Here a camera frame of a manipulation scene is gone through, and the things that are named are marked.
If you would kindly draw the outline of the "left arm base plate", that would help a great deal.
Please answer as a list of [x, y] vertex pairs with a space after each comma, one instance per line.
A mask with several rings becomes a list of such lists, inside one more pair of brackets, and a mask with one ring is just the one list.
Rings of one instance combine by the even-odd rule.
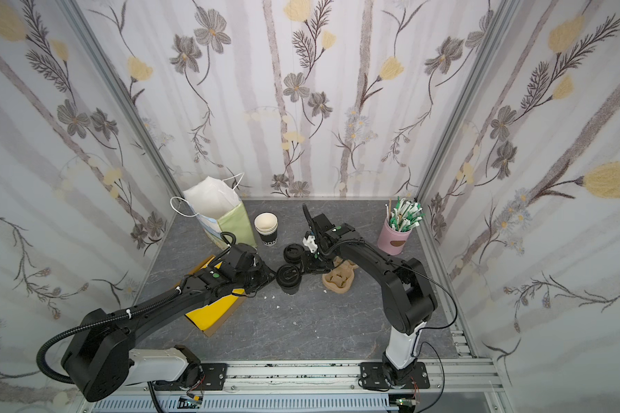
[[220, 392], [223, 390], [227, 379], [227, 363], [203, 363], [201, 364], [201, 385], [203, 392]]

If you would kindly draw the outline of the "black plastic cup lid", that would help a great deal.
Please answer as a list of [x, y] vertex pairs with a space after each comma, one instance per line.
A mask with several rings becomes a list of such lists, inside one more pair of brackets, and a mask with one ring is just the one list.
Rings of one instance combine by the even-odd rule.
[[294, 264], [284, 264], [277, 270], [277, 284], [301, 283], [301, 270]]

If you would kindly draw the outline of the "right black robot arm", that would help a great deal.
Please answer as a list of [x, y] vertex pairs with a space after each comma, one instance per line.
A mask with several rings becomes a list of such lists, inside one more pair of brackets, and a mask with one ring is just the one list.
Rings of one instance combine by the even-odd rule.
[[418, 361], [421, 333], [451, 328], [458, 319], [456, 301], [451, 299], [454, 316], [447, 325], [429, 326], [438, 308], [434, 289], [448, 290], [426, 275], [420, 261], [392, 256], [366, 241], [353, 226], [334, 225], [323, 213], [312, 216], [306, 204], [302, 211], [308, 222], [301, 256], [303, 275], [327, 274], [335, 269], [333, 260], [339, 257], [355, 263], [381, 288], [382, 308], [391, 324], [389, 345], [382, 356], [381, 371], [363, 372], [359, 385], [379, 392], [403, 387]]

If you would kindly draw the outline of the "black paper coffee cup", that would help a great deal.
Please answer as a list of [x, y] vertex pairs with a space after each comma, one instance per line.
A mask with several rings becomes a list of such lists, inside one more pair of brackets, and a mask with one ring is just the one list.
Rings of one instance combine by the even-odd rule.
[[301, 283], [296, 283], [294, 285], [280, 284], [279, 287], [282, 291], [288, 295], [297, 294], [300, 290]]

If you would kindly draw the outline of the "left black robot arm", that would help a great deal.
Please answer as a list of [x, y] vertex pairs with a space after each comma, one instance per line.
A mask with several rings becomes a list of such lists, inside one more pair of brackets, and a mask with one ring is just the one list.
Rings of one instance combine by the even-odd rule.
[[39, 370], [51, 380], [75, 385], [89, 402], [105, 399], [127, 384], [136, 361], [129, 352], [142, 340], [187, 313], [209, 306], [236, 290], [250, 297], [276, 278], [257, 250], [232, 242], [198, 270], [185, 275], [172, 290], [143, 303], [106, 313], [88, 313], [81, 325], [61, 332], [41, 345]]

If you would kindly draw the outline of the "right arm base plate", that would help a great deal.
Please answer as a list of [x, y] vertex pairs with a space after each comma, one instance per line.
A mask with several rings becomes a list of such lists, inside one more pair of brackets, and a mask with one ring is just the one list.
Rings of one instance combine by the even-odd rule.
[[390, 363], [382, 361], [365, 361], [359, 365], [358, 385], [364, 390], [425, 390], [431, 387], [425, 364], [416, 361], [403, 370], [396, 369]]

